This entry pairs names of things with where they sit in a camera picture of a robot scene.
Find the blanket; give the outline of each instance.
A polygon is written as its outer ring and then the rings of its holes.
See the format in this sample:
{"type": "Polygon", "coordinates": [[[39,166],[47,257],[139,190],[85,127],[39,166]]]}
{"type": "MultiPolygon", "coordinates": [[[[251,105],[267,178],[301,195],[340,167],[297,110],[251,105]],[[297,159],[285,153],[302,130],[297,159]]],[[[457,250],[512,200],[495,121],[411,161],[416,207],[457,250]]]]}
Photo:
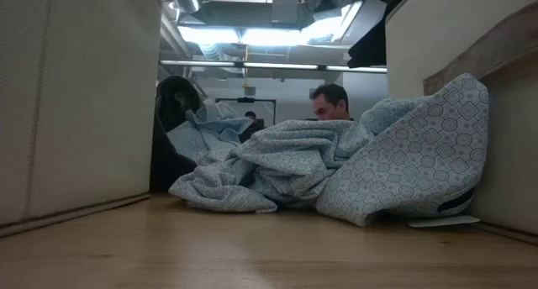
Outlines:
{"type": "Polygon", "coordinates": [[[187,121],[167,135],[180,155],[210,165],[226,159],[228,153],[240,145],[239,134],[251,125],[249,118],[237,118],[235,111],[223,102],[203,101],[196,112],[185,113],[187,121]]]}
{"type": "Polygon", "coordinates": [[[451,215],[471,201],[462,196],[482,175],[487,142],[488,91],[465,74],[431,97],[380,102],[359,123],[279,123],[169,192],[196,208],[315,208],[359,226],[381,211],[451,215]]]}

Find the floor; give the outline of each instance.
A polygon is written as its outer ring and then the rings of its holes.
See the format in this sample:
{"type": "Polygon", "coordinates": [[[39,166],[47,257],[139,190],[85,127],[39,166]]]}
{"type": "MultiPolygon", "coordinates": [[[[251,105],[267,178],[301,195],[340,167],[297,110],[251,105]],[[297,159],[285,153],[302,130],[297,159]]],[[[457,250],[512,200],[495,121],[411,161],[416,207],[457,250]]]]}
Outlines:
{"type": "Polygon", "coordinates": [[[157,197],[0,239],[0,288],[538,288],[538,247],[157,197]]]}

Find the dark clothing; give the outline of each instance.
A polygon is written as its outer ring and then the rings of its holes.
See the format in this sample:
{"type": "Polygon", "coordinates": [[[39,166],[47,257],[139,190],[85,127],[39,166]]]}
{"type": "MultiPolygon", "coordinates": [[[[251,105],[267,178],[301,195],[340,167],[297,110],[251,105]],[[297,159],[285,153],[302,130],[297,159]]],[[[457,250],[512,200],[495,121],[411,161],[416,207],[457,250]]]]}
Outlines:
{"type": "Polygon", "coordinates": [[[387,47],[385,22],[387,16],[402,0],[381,0],[387,4],[382,19],[349,50],[350,68],[362,66],[385,66],[387,64],[387,47]]]}
{"type": "Polygon", "coordinates": [[[240,134],[239,135],[239,141],[241,143],[245,143],[248,139],[251,138],[251,136],[257,132],[257,131],[260,131],[262,130],[263,127],[260,127],[260,126],[257,126],[257,124],[254,124],[252,126],[250,126],[248,129],[246,129],[243,134],[240,134]]]}

